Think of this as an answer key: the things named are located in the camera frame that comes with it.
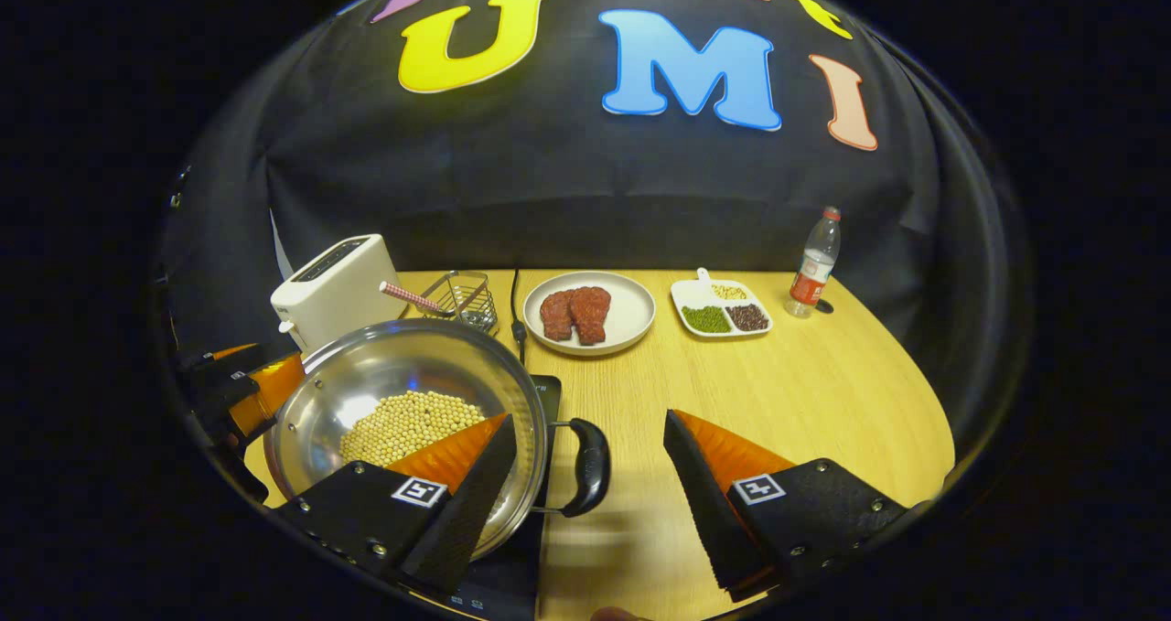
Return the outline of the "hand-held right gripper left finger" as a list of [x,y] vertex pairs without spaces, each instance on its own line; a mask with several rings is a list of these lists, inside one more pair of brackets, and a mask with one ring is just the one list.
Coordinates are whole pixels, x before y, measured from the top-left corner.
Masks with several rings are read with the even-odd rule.
[[392,468],[352,460],[275,509],[340,562],[425,594],[452,594],[516,457],[501,412]]

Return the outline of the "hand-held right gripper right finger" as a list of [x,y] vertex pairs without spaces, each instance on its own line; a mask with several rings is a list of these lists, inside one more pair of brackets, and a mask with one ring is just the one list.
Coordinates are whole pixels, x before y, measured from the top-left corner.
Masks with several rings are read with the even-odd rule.
[[666,412],[662,445],[715,582],[737,603],[826,579],[908,512],[833,459],[797,464],[682,410]]

